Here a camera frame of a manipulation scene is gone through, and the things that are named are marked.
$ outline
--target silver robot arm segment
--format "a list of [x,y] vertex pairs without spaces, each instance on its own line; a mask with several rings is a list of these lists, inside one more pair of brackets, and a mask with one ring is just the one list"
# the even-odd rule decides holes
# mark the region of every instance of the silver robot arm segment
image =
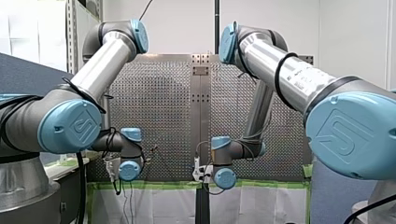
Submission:
[[[394,179],[396,96],[358,77],[337,78],[314,68],[275,45],[277,36],[268,30],[229,25],[219,57],[264,82],[285,105],[304,115],[309,146],[330,169],[352,178]],[[218,142],[218,137],[212,139],[214,166],[223,162],[219,149],[234,155],[232,142]],[[218,172],[214,177],[221,187]],[[232,174],[224,175],[225,182],[233,182]]]

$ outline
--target small object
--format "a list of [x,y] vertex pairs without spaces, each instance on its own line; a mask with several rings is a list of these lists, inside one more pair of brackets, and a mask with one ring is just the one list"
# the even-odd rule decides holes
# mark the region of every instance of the small object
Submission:
[[119,178],[123,181],[133,181],[140,174],[140,166],[135,161],[125,161],[120,165]]
[[61,213],[67,210],[67,203],[61,203]]

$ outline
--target wall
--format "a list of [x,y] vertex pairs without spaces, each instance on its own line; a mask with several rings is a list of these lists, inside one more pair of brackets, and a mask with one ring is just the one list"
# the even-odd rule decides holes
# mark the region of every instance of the wall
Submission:
[[[147,2],[103,0],[104,21],[139,18]],[[220,32],[234,20],[271,28],[286,38],[290,50],[318,56],[318,0],[220,2]],[[154,0],[142,21],[148,29],[150,53],[214,52],[213,0]]]
[[388,88],[389,2],[321,0],[319,67]]
[[66,71],[65,1],[0,0],[0,52]]

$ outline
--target metal stand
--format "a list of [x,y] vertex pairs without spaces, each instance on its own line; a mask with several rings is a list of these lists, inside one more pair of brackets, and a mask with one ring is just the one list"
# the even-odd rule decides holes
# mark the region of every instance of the metal stand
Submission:
[[59,224],[61,223],[60,204],[60,186],[52,182],[44,195],[0,210],[0,220],[1,223]]

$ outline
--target stainless steel panel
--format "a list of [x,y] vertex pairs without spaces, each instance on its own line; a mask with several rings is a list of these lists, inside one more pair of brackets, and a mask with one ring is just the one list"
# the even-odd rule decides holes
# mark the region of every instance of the stainless steel panel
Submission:
[[[191,84],[190,55],[142,55],[110,87],[112,125],[141,128],[145,155],[153,155],[144,179],[192,179]],[[90,166],[96,168],[89,169],[90,181],[108,180],[101,160]]]
[[[212,56],[210,136],[239,138],[247,123],[255,84],[233,65]],[[255,161],[234,161],[239,178],[298,181],[304,179],[302,165],[311,153],[304,142],[303,116],[290,110],[274,94],[272,119],[263,135],[267,151]]]
[[[234,66],[220,64],[217,56],[211,55],[201,62],[202,56],[207,58],[207,55],[138,56],[124,66],[110,88],[114,96],[110,101],[113,126],[142,128],[146,156],[150,148],[158,146],[143,178],[191,180],[192,159],[199,142],[216,135],[238,138],[246,127],[254,82],[248,75],[237,78],[241,72]],[[207,61],[208,76],[194,76],[192,67],[208,64]],[[302,180],[302,165],[311,160],[303,118],[277,96],[264,139],[267,152],[262,158],[234,163],[238,176]],[[208,155],[209,147],[202,145],[202,163],[207,162]],[[101,160],[90,162],[88,179],[108,180]]]

